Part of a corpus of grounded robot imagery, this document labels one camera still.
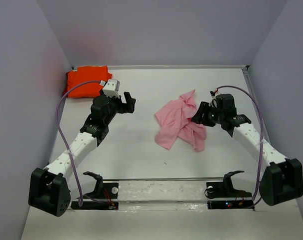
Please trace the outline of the pink t-shirt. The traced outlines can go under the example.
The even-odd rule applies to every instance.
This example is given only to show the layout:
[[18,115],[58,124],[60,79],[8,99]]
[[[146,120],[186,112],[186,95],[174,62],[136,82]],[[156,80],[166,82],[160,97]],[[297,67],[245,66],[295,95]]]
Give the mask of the pink t-shirt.
[[192,122],[197,112],[195,90],[181,94],[178,99],[170,100],[161,107],[154,117],[160,126],[154,141],[170,150],[177,139],[190,144],[196,152],[205,149],[207,131],[205,126]]

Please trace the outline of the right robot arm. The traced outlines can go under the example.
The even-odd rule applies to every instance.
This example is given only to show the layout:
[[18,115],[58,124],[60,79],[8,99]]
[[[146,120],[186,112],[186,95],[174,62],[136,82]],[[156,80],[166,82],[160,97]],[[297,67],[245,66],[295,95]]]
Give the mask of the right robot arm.
[[219,94],[211,103],[202,101],[191,120],[206,127],[220,125],[257,160],[258,168],[263,170],[263,174],[257,175],[257,188],[267,205],[274,206],[303,196],[302,163],[277,151],[246,115],[238,114],[231,94]]

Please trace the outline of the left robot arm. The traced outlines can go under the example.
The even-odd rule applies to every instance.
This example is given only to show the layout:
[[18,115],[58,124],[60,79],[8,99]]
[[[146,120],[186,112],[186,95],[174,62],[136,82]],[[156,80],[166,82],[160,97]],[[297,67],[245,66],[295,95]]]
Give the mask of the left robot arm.
[[74,141],[53,162],[36,168],[30,177],[28,204],[55,217],[62,216],[75,199],[68,187],[71,176],[77,177],[80,163],[95,150],[109,132],[109,124],[116,114],[132,114],[136,99],[129,92],[120,96],[101,94],[95,97],[90,114]]

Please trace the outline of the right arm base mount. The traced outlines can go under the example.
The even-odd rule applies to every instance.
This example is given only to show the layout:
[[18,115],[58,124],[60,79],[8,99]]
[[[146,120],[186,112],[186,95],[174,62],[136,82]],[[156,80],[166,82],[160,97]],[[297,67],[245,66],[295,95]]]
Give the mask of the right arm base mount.
[[236,189],[232,176],[244,173],[243,170],[230,171],[222,180],[206,183],[204,195],[207,198],[209,210],[254,209],[252,193],[243,189]]

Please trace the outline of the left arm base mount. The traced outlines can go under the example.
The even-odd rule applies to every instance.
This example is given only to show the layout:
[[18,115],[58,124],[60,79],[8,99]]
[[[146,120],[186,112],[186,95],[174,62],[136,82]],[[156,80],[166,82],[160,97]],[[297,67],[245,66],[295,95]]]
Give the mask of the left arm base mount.
[[85,171],[80,178],[83,204],[79,206],[78,199],[73,197],[78,194],[76,189],[71,192],[72,201],[69,208],[72,210],[118,210],[119,183],[117,181],[104,180],[99,174]]

